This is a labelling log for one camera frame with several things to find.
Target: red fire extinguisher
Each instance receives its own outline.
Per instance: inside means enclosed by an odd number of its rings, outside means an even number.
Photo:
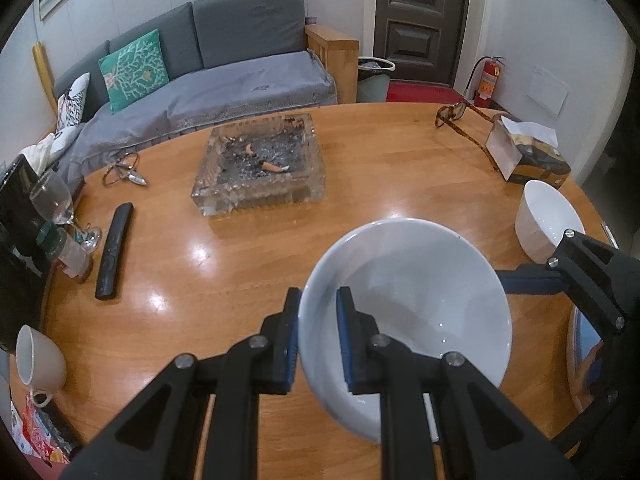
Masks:
[[[504,65],[501,61],[504,58],[501,56],[484,56],[481,57],[474,69],[471,71],[471,76],[469,77],[469,82],[466,84],[465,94],[471,84],[471,80],[474,77],[474,73],[476,72],[476,68],[481,61],[487,60],[484,63],[484,68],[482,69],[482,75],[480,76],[480,83],[478,84],[478,90],[476,91],[476,98],[474,100],[474,104],[478,108],[488,108],[491,106],[491,97],[494,95],[495,85],[498,82],[498,78],[500,77],[500,65]]]

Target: round wooden table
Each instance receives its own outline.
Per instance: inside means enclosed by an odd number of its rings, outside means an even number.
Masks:
[[[356,104],[310,113],[326,167],[319,202],[205,218],[191,201],[210,129],[142,152],[143,188],[105,189],[104,170],[86,180],[82,222],[105,231],[123,202],[136,207],[119,294],[94,298],[100,250],[89,280],[56,272],[45,332],[60,346],[68,378],[55,401],[90,440],[175,355],[225,352],[281,310],[289,286],[303,287],[341,236],[380,218],[425,218],[467,238],[496,269],[528,262],[513,223],[522,186],[507,184],[484,153],[449,127],[434,127],[436,104]],[[484,142],[491,124],[472,110],[458,122]],[[561,188],[588,235],[606,241],[600,218],[569,180]],[[511,360],[500,389],[554,436],[576,415],[566,378],[571,304],[564,296],[510,296]],[[14,399],[24,389],[12,368]],[[263,479],[378,478],[377,446],[323,411],[300,368],[287,397],[260,401],[258,474]]]

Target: cigarette butt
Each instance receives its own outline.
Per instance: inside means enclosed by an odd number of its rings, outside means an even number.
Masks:
[[[263,162],[262,169],[264,171],[273,171],[273,173],[282,173],[283,171],[287,171],[289,169],[288,166],[281,168],[280,166],[276,166],[275,164],[271,164],[270,162]]]

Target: sofa cushion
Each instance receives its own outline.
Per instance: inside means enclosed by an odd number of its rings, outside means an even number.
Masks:
[[[119,35],[110,41],[109,52],[112,54],[120,50],[155,28],[159,32],[162,58],[170,80],[204,67],[196,39],[190,2]]]
[[[59,171],[69,182],[103,168],[116,156],[206,126],[336,102],[334,80],[307,51],[201,70],[171,81],[117,114],[103,106],[63,157]]]
[[[205,68],[306,49],[305,0],[197,0],[193,19]]]
[[[71,67],[64,75],[56,80],[53,85],[53,93],[56,99],[67,92],[73,82],[82,74],[89,73],[89,86],[86,90],[86,100],[84,102],[84,111],[82,113],[82,122],[87,122],[100,107],[109,101],[107,87],[104,84],[104,78],[100,72],[98,60],[109,53],[109,42],[101,44],[94,51],[90,52],[75,66]]]

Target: black remote control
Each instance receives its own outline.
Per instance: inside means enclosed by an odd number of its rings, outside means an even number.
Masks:
[[[133,204],[120,204],[113,214],[107,241],[104,243],[98,280],[95,283],[95,297],[97,300],[112,300],[116,296],[116,287],[120,271],[120,253],[124,238],[127,235],[129,219],[133,212]]]

